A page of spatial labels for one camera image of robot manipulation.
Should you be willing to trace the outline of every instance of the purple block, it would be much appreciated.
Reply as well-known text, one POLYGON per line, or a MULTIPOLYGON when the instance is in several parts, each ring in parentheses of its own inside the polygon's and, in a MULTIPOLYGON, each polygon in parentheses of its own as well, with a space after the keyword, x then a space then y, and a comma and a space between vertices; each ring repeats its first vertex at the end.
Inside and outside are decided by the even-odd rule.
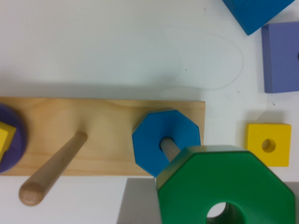
POLYGON ((265 25, 262 39, 264 91, 299 91, 299 21, 265 25))
POLYGON ((0 174, 12 168, 21 159, 27 146, 27 132, 24 123, 16 112, 6 105, 0 104, 0 121, 15 127, 9 149, 0 161, 0 174))

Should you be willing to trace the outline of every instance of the white table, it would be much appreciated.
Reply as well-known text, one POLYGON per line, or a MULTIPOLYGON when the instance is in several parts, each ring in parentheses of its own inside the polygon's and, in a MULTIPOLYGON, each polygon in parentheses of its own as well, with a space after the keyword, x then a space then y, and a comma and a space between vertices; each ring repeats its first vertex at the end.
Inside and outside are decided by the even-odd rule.
MULTIPOLYGON (((281 21, 299 21, 299 0, 270 22, 281 21)), ((206 145, 243 147, 248 122, 289 123, 290 166, 272 170, 299 181, 299 92, 264 93, 261 32, 246 36, 221 0, 0 0, 0 95, 203 100, 206 145)), ((16 205, 22 181, 0 178, 5 223, 32 211, 16 205)), ((116 222, 125 178, 61 181, 30 223, 116 222)))

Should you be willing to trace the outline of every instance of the wooden dowel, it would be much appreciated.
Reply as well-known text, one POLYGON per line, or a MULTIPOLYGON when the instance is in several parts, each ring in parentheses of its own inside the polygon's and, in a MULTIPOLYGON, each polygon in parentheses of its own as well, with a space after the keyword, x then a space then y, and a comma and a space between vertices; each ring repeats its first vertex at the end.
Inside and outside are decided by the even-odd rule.
POLYGON ((169 161, 172 161, 180 152, 180 149, 176 143, 171 138, 164 138, 160 143, 160 148, 162 149, 165 156, 169 161))
POLYGON ((41 203, 69 162, 87 140, 86 133, 76 133, 59 151, 22 184, 19 197, 29 206, 41 203))

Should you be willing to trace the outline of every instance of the wooden peg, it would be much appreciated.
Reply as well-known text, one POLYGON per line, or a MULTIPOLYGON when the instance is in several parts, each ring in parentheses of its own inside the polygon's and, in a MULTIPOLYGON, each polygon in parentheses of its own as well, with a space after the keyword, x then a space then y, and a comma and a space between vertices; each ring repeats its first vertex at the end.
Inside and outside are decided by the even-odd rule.
POLYGON ((76 133, 59 151, 22 184, 19 197, 28 206, 43 201, 56 180, 87 140, 86 133, 76 133))

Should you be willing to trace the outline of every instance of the purple square block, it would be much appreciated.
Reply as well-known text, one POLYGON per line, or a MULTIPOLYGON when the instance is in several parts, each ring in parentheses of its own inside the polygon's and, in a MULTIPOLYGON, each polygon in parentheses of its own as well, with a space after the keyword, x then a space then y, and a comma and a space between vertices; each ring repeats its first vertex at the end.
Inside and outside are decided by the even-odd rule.
POLYGON ((264 91, 299 91, 299 21, 265 25, 262 39, 264 91))

